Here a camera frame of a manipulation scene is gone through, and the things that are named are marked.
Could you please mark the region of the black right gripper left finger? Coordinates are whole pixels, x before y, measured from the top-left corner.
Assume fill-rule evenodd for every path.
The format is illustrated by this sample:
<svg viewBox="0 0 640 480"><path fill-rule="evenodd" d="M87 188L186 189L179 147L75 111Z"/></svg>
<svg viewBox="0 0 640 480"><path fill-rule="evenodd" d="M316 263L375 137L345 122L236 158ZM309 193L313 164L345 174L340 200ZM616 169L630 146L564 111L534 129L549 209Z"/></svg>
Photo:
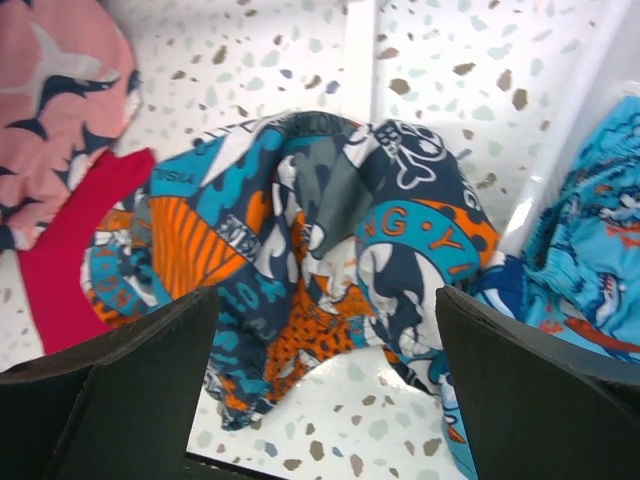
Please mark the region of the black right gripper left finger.
<svg viewBox="0 0 640 480"><path fill-rule="evenodd" d="M201 287L2 372L2 478L180 478L217 313Z"/></svg>

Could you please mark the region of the navy orange pirate shorts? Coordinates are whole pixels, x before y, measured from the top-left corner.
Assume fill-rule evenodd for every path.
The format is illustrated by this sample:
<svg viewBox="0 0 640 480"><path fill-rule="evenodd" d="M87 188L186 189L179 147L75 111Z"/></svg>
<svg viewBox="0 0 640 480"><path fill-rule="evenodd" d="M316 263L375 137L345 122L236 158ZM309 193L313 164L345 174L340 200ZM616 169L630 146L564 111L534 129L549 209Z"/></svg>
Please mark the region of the navy orange pirate shorts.
<svg viewBox="0 0 640 480"><path fill-rule="evenodd" d="M111 326L215 289L204 388L227 431L262 419L323 362L381 348L440 399L444 439L472 479L436 293L476 276L498 240L434 131L296 112L210 132L157 164L97 226L80 282Z"/></svg>

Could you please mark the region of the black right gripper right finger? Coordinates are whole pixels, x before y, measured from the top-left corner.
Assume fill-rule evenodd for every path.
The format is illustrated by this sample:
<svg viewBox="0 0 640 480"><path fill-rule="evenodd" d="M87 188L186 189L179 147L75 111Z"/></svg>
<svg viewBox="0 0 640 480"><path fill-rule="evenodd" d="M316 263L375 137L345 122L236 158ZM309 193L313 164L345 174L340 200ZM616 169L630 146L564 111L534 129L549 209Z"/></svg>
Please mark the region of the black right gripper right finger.
<svg viewBox="0 0 640 480"><path fill-rule="evenodd" d="M436 317L479 478L638 478L638 365L454 287L438 289Z"/></svg>

